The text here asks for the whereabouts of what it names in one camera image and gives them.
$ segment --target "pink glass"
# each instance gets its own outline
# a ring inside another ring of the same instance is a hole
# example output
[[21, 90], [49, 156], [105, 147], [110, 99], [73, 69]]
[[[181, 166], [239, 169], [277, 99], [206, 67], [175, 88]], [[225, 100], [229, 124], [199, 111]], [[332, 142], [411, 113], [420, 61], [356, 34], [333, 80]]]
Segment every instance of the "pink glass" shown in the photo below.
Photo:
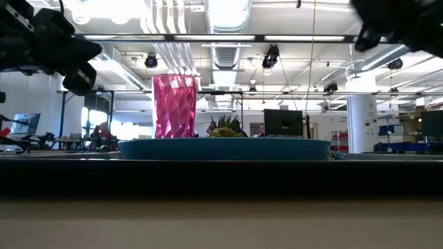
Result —
[[156, 138], [194, 137], [199, 83], [186, 75], [157, 75], [154, 89]]

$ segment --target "security camera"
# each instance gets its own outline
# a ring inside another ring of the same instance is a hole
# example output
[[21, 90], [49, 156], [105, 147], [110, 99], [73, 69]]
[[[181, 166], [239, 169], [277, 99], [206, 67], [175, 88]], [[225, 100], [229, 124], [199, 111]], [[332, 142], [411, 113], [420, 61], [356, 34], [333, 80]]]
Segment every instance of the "security camera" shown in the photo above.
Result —
[[399, 70], [403, 67], [403, 61], [401, 59], [396, 59], [395, 61], [388, 64], [390, 70]]
[[155, 58], [155, 57], [156, 57], [156, 54], [154, 54], [154, 53], [150, 53], [149, 55], [147, 55], [147, 59], [145, 60], [145, 66], [147, 68], [156, 68], [157, 67], [158, 62], [157, 62], [157, 58]]
[[263, 59], [262, 67], [264, 69], [273, 68], [275, 64], [277, 64], [277, 58], [280, 56], [280, 50], [278, 49], [277, 44], [272, 44], [269, 46], [269, 50], [266, 53], [266, 56]]

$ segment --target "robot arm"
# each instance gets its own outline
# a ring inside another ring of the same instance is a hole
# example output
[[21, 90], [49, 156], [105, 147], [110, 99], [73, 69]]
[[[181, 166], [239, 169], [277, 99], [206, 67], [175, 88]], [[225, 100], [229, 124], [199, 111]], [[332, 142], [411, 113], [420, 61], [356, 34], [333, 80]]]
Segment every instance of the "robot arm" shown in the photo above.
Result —
[[352, 0], [352, 5], [363, 20], [356, 50], [370, 50], [385, 37], [443, 57], [443, 0]]
[[74, 33], [61, 12], [42, 8], [34, 16], [26, 0], [0, 0], [0, 72], [58, 72], [66, 76], [68, 90], [86, 95], [97, 75], [88, 61], [102, 47], [73, 38]]

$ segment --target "spotlight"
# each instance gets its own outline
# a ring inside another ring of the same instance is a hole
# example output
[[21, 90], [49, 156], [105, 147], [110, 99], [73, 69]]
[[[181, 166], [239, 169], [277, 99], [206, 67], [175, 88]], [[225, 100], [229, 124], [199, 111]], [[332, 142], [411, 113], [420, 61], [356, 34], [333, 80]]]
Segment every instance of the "spotlight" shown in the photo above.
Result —
[[337, 83], [332, 82], [329, 86], [325, 86], [323, 93], [333, 93], [335, 91], [338, 91], [338, 86]]
[[272, 68], [263, 68], [263, 75], [270, 76], [272, 74]]
[[403, 61], [401, 59], [396, 59], [395, 61], [388, 64], [390, 70], [398, 70], [403, 67]]
[[145, 66], [147, 68], [156, 68], [158, 65], [156, 54], [151, 53], [147, 55], [147, 59], [145, 60]]
[[249, 87], [249, 91], [257, 91], [257, 89], [255, 86], [251, 86], [251, 87]]
[[266, 56], [263, 59], [262, 67], [263, 69], [273, 68], [277, 63], [277, 58], [280, 56], [280, 51], [278, 50], [278, 46], [276, 44], [272, 44], [269, 47]]

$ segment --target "ventilation pipe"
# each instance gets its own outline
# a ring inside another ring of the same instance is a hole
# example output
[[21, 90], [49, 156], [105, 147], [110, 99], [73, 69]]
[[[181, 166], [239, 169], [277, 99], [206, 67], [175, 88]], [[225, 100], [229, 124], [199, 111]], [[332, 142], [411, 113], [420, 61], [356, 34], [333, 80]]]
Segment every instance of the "ventilation pipe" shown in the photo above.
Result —
[[[184, 0], [177, 1], [177, 25], [179, 26], [179, 31], [181, 34], [186, 34], [186, 26], [185, 26], [185, 2]], [[188, 58], [186, 63], [189, 63], [190, 70], [193, 75], [197, 75], [197, 69], [195, 67], [194, 58], [192, 57], [191, 47], [189, 43], [181, 44], [183, 46], [184, 54], [181, 55], [183, 59], [185, 57]]]
[[335, 79], [337, 77], [342, 76], [345, 72], [347, 72], [349, 68], [353, 68], [354, 64], [356, 64], [356, 68], [360, 69], [357, 71], [357, 73], [367, 72], [377, 69], [381, 66], [385, 66], [386, 64], [395, 61], [396, 59], [400, 58], [401, 56], [409, 52], [410, 52], [409, 48], [405, 45], [392, 45], [387, 49], [381, 51], [380, 53], [377, 53], [376, 55], [364, 61], [343, 63], [342, 65], [340, 65], [339, 68], [333, 70], [331, 73], [323, 77], [319, 82], [315, 83], [315, 85], [318, 86], [322, 82], [327, 82], [327, 79], [329, 78]]
[[[251, 16], [251, 0], [206, 0], [206, 25], [210, 34], [246, 33]], [[217, 89], [230, 88], [235, 83], [241, 48], [211, 48], [213, 82]], [[219, 103], [226, 107], [226, 98]]]
[[[149, 5], [148, 3], [143, 5], [143, 8], [145, 9], [145, 16], [144, 18], [140, 18], [140, 27], [143, 30], [144, 33], [157, 33], [157, 29], [155, 28], [154, 25], [154, 20], [153, 20], [153, 16], [154, 16], [154, 6], [152, 1], [149, 1]], [[166, 66], [169, 68], [169, 70], [171, 70], [173, 73], [179, 73], [178, 69], [174, 67], [174, 65], [172, 64], [171, 58], [169, 57], [168, 52], [165, 49], [164, 44], [158, 44], [158, 43], [153, 43], [152, 44], [154, 49], [156, 50], [156, 52], [160, 55], [160, 57], [163, 59], [163, 61], [165, 62]]]
[[[163, 25], [163, 2], [161, 0], [156, 0], [156, 7], [157, 7], [156, 22], [155, 22], [156, 27], [158, 28], [160, 33], [165, 34], [166, 30], [165, 26]], [[177, 57], [174, 47], [172, 47], [172, 44], [167, 43], [166, 48], [167, 48], [166, 52], [172, 58], [172, 63], [174, 64], [175, 68], [178, 69], [180, 74], [185, 74], [185, 71], [183, 70], [181, 62]]]
[[392, 45], [373, 57], [365, 60], [361, 64], [360, 69], [363, 72], [374, 70], [395, 61], [409, 52], [409, 48], [405, 45]]
[[[168, 18], [167, 18], [166, 24], [168, 26], [169, 32], [172, 34], [175, 34], [175, 33], [177, 33], [177, 30], [175, 29], [175, 24], [174, 24], [174, 3], [172, 2], [172, 0], [166, 0], [166, 4], [168, 7]], [[183, 44], [175, 44], [175, 46], [177, 47], [177, 50], [179, 51], [180, 56], [183, 59], [183, 63], [185, 64], [186, 74], [191, 74], [192, 69], [191, 69], [189, 60], [186, 56]]]

